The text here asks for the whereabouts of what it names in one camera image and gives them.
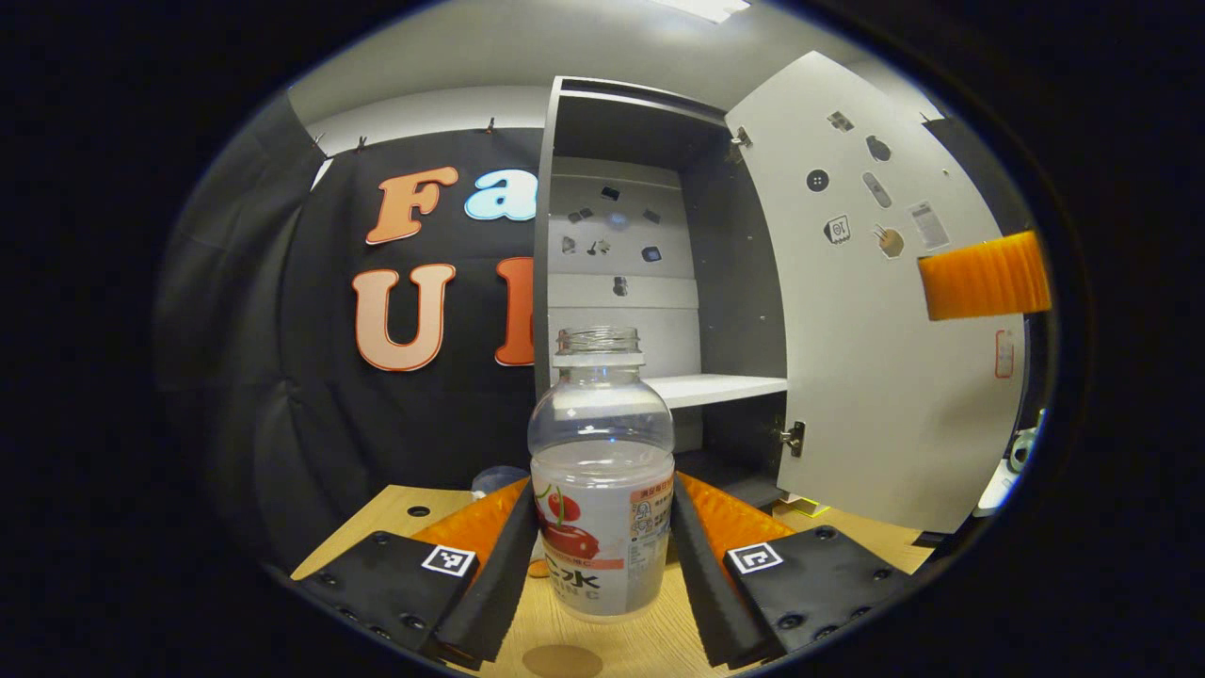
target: white cabinet door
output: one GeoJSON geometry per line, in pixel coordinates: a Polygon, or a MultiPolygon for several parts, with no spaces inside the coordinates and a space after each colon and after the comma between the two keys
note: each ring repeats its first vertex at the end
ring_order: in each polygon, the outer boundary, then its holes
{"type": "Polygon", "coordinates": [[[774,242],[787,428],[806,424],[803,454],[783,447],[778,487],[875,520],[953,532],[1010,442],[1022,316],[931,322],[916,261],[1000,237],[999,226],[928,130],[816,52],[727,119],[751,141],[741,153],[774,242]],[[876,228],[899,234],[898,255],[884,253],[876,228]]]}

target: white shelf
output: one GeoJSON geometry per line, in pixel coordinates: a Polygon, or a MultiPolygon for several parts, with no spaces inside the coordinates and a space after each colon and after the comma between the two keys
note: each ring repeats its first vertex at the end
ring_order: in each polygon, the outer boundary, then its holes
{"type": "Polygon", "coordinates": [[[729,375],[654,377],[645,379],[645,383],[657,391],[670,409],[752,399],[753,396],[765,396],[787,390],[786,379],[729,375]]]}

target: clear plastic bottle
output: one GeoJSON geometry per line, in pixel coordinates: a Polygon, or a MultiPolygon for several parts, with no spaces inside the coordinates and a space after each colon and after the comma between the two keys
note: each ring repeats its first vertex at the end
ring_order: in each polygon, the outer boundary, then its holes
{"type": "Polygon", "coordinates": [[[640,381],[630,326],[562,329],[560,379],[528,423],[545,558],[570,614],[610,624],[662,586],[674,495],[674,418],[640,381]]]}

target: screw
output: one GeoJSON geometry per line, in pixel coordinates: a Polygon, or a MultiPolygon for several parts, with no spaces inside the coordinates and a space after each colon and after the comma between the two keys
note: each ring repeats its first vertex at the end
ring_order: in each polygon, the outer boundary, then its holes
{"type": "Polygon", "coordinates": [[[804,615],[801,614],[784,614],[778,619],[776,626],[778,629],[782,629],[783,631],[787,631],[789,629],[799,626],[803,623],[804,623],[804,615]]]}
{"type": "Polygon", "coordinates": [[[406,626],[406,629],[413,629],[415,631],[427,629],[427,623],[413,614],[402,614],[398,619],[406,626]]]}

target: wooden tabletop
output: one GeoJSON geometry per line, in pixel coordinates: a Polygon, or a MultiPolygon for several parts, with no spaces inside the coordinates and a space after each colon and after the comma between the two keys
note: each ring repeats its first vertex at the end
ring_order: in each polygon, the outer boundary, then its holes
{"type": "MultiPolygon", "coordinates": [[[[411,536],[468,506],[472,494],[390,485],[353,515],[307,558],[293,579],[304,579],[375,531],[411,536]],[[429,513],[424,515],[422,507],[429,513]]],[[[931,549],[911,546],[918,530],[905,530],[842,513],[835,508],[807,518],[780,505],[774,517],[798,530],[831,525],[890,565],[912,573],[931,549]]],[[[562,609],[551,582],[528,577],[515,620],[496,662],[482,664],[474,676],[540,678],[675,678],[733,676],[725,666],[707,665],[687,600],[682,568],[671,547],[662,592],[643,617],[613,625],[577,620],[562,609]]]]}

